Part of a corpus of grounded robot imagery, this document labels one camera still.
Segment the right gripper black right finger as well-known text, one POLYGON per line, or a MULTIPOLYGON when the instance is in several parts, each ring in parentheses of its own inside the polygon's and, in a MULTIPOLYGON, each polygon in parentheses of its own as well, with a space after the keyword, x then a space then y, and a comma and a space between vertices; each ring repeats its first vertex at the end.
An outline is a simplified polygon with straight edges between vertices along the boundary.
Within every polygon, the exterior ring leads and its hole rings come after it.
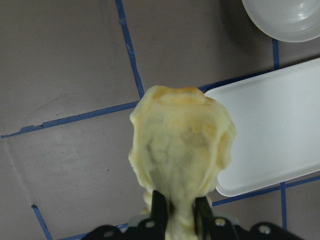
POLYGON ((214 239, 214 216, 206 196, 195 199, 194 228, 198 240, 214 239))

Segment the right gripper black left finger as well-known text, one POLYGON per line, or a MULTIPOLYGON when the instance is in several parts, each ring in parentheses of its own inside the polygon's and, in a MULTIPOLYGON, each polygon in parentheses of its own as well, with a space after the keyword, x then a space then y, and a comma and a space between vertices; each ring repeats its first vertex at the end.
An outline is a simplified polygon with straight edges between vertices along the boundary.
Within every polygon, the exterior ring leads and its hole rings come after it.
POLYGON ((167 205, 166 197, 157 190, 152 192, 151 201, 151 227, 153 236, 156 240, 166 239, 166 229, 169 221, 169 207, 167 205))

